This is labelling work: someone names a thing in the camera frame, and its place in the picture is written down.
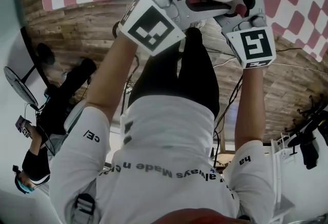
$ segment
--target person in black clothing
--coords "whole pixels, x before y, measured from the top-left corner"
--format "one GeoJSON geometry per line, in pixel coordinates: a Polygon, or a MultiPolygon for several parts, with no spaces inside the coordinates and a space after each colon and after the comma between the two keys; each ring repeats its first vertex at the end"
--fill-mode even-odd
{"type": "Polygon", "coordinates": [[[61,143],[65,140],[64,122],[69,100],[95,70],[95,63],[84,59],[81,65],[67,74],[61,87],[51,93],[41,114],[37,116],[36,127],[26,124],[32,143],[23,161],[23,171],[15,166],[13,169],[16,173],[15,184],[23,193],[30,193],[50,180],[48,148],[53,155],[55,150],[52,144],[49,145],[49,139],[52,140],[55,135],[62,139],[61,143]]]}

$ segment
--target black pants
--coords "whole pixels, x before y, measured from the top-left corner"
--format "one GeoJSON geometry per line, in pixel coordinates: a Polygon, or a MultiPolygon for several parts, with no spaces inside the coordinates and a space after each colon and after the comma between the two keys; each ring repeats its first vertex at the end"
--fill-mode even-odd
{"type": "Polygon", "coordinates": [[[211,59],[202,44],[201,32],[190,28],[186,36],[179,77],[180,43],[177,43],[149,58],[131,92],[129,106],[143,96],[171,95],[197,102],[210,109],[215,117],[219,114],[219,86],[211,59]]]}
{"type": "Polygon", "coordinates": [[[51,134],[65,134],[65,113],[69,100],[96,69],[92,60],[84,59],[80,66],[67,74],[65,82],[52,94],[36,123],[36,130],[43,143],[51,134]]]}

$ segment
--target person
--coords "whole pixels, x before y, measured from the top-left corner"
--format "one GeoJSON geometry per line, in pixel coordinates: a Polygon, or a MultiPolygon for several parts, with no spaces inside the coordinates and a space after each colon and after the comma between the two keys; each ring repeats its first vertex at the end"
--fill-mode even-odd
{"type": "Polygon", "coordinates": [[[265,162],[263,74],[243,72],[235,130],[236,154],[224,179],[212,167],[219,87],[201,31],[150,57],[121,117],[124,144],[112,168],[110,124],[137,45],[120,33],[91,83],[87,105],[52,165],[50,200],[62,223],[70,205],[96,185],[100,223],[269,223],[274,191],[265,162]]]}
{"type": "Polygon", "coordinates": [[[86,58],[67,74],[64,83],[54,89],[39,116],[36,127],[26,123],[32,142],[22,164],[14,166],[15,185],[24,194],[33,192],[50,180],[50,162],[67,137],[64,122],[69,100],[96,70],[95,63],[86,58]]]}

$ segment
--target hand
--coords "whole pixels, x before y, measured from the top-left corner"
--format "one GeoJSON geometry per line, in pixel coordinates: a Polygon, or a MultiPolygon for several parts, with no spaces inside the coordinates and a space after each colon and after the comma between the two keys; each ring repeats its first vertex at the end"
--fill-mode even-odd
{"type": "Polygon", "coordinates": [[[42,139],[34,126],[26,124],[26,128],[31,133],[32,139],[42,139]]]}

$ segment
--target white wall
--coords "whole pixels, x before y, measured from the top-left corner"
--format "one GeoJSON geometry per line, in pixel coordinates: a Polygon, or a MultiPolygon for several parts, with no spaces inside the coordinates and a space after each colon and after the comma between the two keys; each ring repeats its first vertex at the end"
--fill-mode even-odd
{"type": "MultiPolygon", "coordinates": [[[[4,224],[57,224],[48,198],[38,191],[24,195],[14,184],[12,166],[22,168],[30,140],[15,127],[18,117],[24,116],[24,101],[11,88],[2,70],[9,65],[22,78],[32,67],[20,33],[22,23],[18,20],[15,5],[15,0],[0,0],[0,219],[4,224]]],[[[43,104],[46,86],[36,70],[26,84],[39,105],[43,104]]],[[[29,107],[26,119],[35,123],[34,110],[29,107]]]]}
{"type": "Polygon", "coordinates": [[[295,204],[284,223],[328,213],[328,147],[317,129],[313,133],[319,153],[317,167],[306,169],[299,146],[295,162],[282,167],[282,194],[295,204]]]}
{"type": "Polygon", "coordinates": [[[109,136],[109,144],[111,151],[107,154],[106,162],[111,163],[113,159],[114,153],[121,149],[121,145],[123,143],[123,139],[120,135],[120,129],[118,126],[111,126],[111,133],[109,136]]]}

